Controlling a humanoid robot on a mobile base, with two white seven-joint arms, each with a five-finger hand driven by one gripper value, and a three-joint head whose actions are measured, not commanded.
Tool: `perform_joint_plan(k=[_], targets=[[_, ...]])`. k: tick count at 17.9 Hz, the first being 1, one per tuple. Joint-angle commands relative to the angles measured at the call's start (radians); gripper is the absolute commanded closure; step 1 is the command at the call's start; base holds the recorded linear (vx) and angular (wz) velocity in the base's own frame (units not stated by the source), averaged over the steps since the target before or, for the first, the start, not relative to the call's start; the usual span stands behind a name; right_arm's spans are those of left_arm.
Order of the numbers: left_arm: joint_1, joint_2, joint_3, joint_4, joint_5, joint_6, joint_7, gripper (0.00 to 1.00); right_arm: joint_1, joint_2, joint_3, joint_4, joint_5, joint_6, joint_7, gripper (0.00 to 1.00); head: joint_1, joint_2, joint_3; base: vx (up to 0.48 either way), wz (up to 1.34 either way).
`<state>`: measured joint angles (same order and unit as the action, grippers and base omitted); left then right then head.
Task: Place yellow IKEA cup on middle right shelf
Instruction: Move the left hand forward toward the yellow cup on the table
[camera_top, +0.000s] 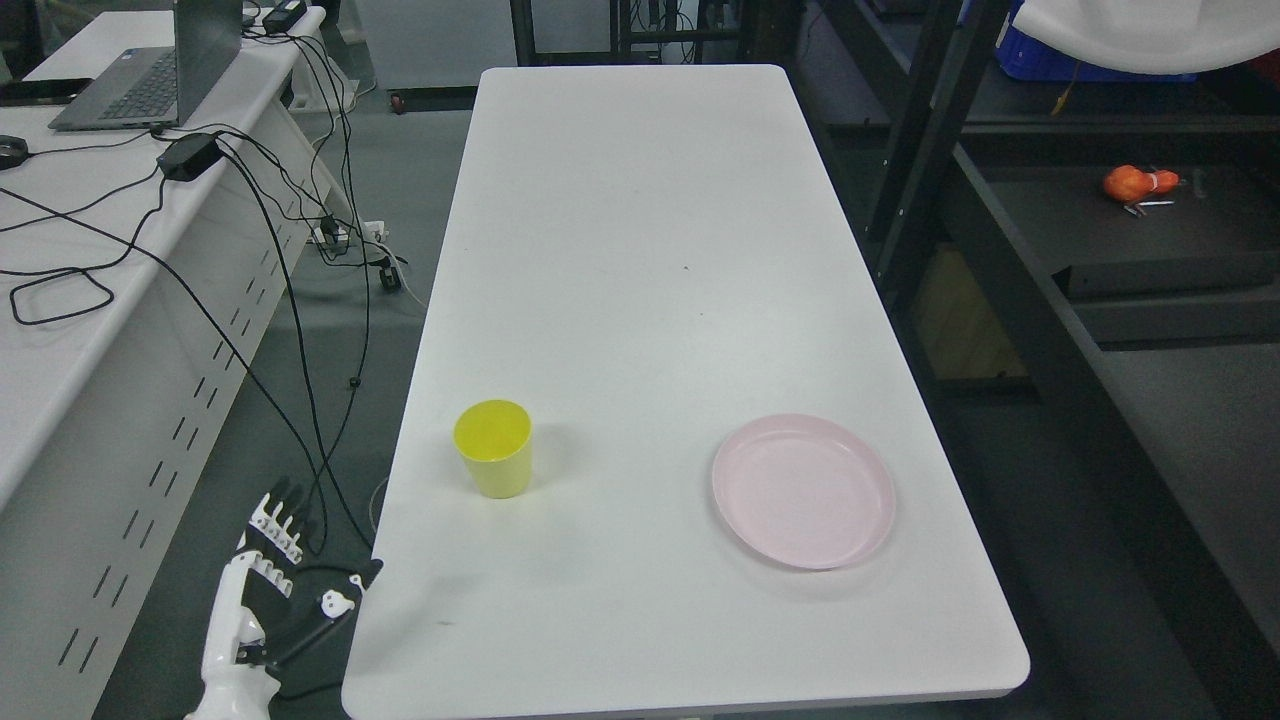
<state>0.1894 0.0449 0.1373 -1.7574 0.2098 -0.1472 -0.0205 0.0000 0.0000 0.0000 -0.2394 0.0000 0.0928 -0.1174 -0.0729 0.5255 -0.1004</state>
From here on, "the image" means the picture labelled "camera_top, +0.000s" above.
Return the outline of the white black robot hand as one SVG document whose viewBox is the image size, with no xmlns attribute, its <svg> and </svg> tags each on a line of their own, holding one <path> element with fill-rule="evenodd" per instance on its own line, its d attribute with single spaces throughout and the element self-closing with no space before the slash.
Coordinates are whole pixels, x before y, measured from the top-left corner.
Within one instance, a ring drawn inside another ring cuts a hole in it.
<svg viewBox="0 0 1280 720">
<path fill-rule="evenodd" d="M 188 719 L 269 719 L 285 666 L 352 620 L 385 566 L 308 562 L 307 509 L 282 478 L 250 514 L 219 577 Z"/>
</svg>

